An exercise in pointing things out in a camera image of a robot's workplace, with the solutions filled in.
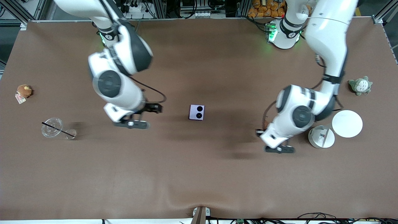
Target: round gray joint cover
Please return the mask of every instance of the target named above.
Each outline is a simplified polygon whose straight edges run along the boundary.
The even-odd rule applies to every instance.
[[[307,106],[298,106],[293,111],[293,121],[298,128],[302,128],[311,122],[311,110]]]
[[[104,96],[113,98],[119,94],[121,82],[115,71],[107,70],[98,79],[98,89]]]

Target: white tag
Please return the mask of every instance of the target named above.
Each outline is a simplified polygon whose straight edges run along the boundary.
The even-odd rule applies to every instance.
[[[22,97],[19,93],[15,94],[15,98],[17,98],[20,104],[26,101],[25,97]]]

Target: gray floor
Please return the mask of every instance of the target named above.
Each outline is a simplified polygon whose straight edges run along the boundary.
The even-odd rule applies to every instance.
[[[362,16],[371,16],[376,14],[383,6],[388,2],[388,0],[365,0],[363,5],[359,7]],[[51,3],[48,9],[48,14],[46,15],[47,20],[84,20],[85,18],[80,18],[72,16],[62,11],[54,3]],[[386,24],[384,27],[388,39],[390,40],[391,46],[398,44],[398,15],[396,15],[390,23]],[[19,28],[14,27],[0,27],[0,59],[7,61],[11,49],[14,45],[14,41],[17,37]],[[394,49],[396,55],[398,55],[398,47]]]

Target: green plush toy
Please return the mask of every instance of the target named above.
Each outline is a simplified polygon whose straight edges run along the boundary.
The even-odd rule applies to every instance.
[[[363,79],[351,79],[350,81],[348,81],[348,84],[350,84],[352,90],[355,91],[357,96],[360,96],[362,95],[362,93],[364,93],[365,95],[370,93],[373,82],[369,82],[369,78],[367,76],[364,76]]]

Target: brown table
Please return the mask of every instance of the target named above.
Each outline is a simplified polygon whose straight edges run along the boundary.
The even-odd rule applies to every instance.
[[[276,49],[246,20],[142,22],[154,61],[135,78],[168,101],[162,114],[144,115],[150,129],[129,130],[112,126],[92,88],[95,32],[90,23],[29,23],[19,33],[0,82],[0,219],[183,218],[201,205],[229,218],[397,217],[398,69],[370,18],[355,18],[347,33],[339,95],[362,132],[325,150],[306,132],[284,155],[264,153],[254,130],[283,87],[321,78],[305,41]],[[346,82],[364,75],[374,84],[359,97]],[[35,90],[21,105],[20,84]],[[187,119],[190,104],[206,106],[203,122]],[[43,137],[50,117],[78,126],[78,140]]]

